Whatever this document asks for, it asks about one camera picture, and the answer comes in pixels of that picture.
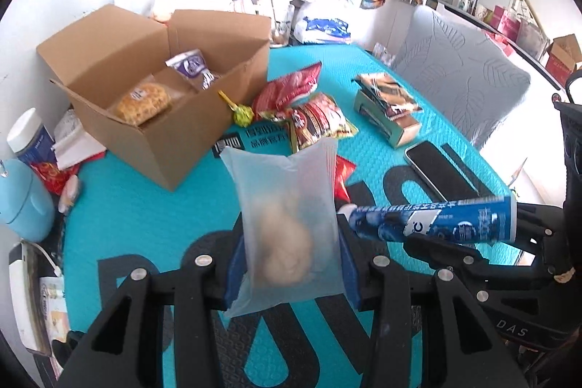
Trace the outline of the dark red peanut bag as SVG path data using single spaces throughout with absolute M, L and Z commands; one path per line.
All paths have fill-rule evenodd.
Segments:
M 320 139 L 354 137 L 359 130 L 345 117 L 335 100 L 323 92 L 281 111 L 265 111 L 259 117 L 286 128 L 291 151 L 297 153 Z

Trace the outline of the green box with sachets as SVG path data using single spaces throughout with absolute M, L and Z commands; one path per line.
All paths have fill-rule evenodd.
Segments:
M 353 82 L 359 87 L 354 110 L 365 116 L 397 149 L 411 143 L 421 128 L 413 116 L 422 107 L 416 99 L 389 73 L 358 74 Z

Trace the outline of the yellow green lollipop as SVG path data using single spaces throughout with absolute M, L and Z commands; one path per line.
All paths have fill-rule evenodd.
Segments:
M 227 96 L 225 92 L 221 91 L 220 89 L 218 91 L 218 95 L 221 99 L 224 100 L 225 103 L 227 103 L 227 106 L 229 106 L 231 109 L 233 114 L 233 122 L 237 126 L 247 128 L 252 124 L 252 121 L 255 119 L 255 113 L 251 106 L 234 103 L 233 100 L 230 99 L 229 96 Z

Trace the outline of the white blue plastic bag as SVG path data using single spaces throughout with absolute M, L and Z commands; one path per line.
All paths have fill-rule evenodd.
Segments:
M 346 1 L 305 3 L 293 20 L 294 39 L 302 44 L 350 44 L 352 18 Z

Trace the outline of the teal bubble mailer mat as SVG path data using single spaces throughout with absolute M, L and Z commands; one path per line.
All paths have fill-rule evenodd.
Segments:
M 338 144 L 380 205 L 425 203 L 431 190 L 353 107 L 355 77 L 382 65 L 350 45 L 273 50 L 268 75 L 277 78 L 320 63 L 319 89 L 356 126 Z M 205 253 L 212 239 L 233 228 L 239 204 L 233 180 L 208 153 L 179 188 L 167 191 L 113 155 L 85 164 L 82 193 L 67 217 L 65 299 L 70 325 L 86 331 L 118 285 L 137 268 L 162 273 Z M 343 296 L 278 305 L 233 320 L 214 317 L 223 377 L 229 387 L 356 387 L 372 325 Z

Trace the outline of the purple silver snack packet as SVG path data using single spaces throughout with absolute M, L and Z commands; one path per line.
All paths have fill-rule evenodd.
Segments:
M 166 61 L 166 66 L 173 68 L 197 92 L 209 89 L 218 79 L 212 73 L 199 49 L 180 53 Z

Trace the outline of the white lid blue canister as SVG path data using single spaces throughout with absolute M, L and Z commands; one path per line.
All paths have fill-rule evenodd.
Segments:
M 56 163 L 54 140 L 34 107 L 16 120 L 6 141 L 15 156 L 27 165 Z

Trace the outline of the translucent bag with bun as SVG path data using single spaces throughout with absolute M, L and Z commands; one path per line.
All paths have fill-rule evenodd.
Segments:
M 227 317 L 343 292 L 336 152 L 337 141 L 324 138 L 289 157 L 221 154 L 237 191 L 247 263 Z

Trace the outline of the small red candy packet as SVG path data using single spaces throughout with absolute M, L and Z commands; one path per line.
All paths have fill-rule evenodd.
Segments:
M 350 203 L 350 197 L 346 189 L 345 181 L 353 174 L 356 164 L 344 157 L 337 156 L 334 171 L 334 197 L 338 200 Z

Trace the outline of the brown cardboard box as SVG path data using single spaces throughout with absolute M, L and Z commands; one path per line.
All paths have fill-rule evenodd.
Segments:
M 159 23 L 105 5 L 36 51 L 85 130 L 174 190 L 266 85 L 269 18 L 177 10 Z

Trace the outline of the light blue round gadget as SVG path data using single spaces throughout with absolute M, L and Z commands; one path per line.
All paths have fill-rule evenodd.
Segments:
M 25 163 L 1 161 L 1 222 L 22 239 L 43 241 L 50 233 L 55 206 L 39 177 Z

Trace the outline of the black smartphone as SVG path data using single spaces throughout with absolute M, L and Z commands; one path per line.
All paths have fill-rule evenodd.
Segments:
M 404 157 L 443 201 L 478 198 L 478 192 L 464 175 L 431 142 L 423 141 L 407 148 Z

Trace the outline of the bread in clear packet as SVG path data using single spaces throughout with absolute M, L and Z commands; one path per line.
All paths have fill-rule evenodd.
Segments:
M 123 93 L 108 111 L 128 125 L 141 127 L 168 112 L 183 96 L 181 89 L 148 75 Z

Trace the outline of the red snack bag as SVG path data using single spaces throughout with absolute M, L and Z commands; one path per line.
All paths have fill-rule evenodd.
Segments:
M 323 63 L 317 62 L 295 72 L 269 81 L 252 102 L 255 120 L 262 113 L 285 110 L 300 99 L 310 96 L 319 86 Z

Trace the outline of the blue tube snack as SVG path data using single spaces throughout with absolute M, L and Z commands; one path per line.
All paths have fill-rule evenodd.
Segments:
M 358 236 L 387 242 L 425 235 L 457 244 L 511 243 L 517 233 L 512 196 L 385 207 L 347 204 L 338 214 Z

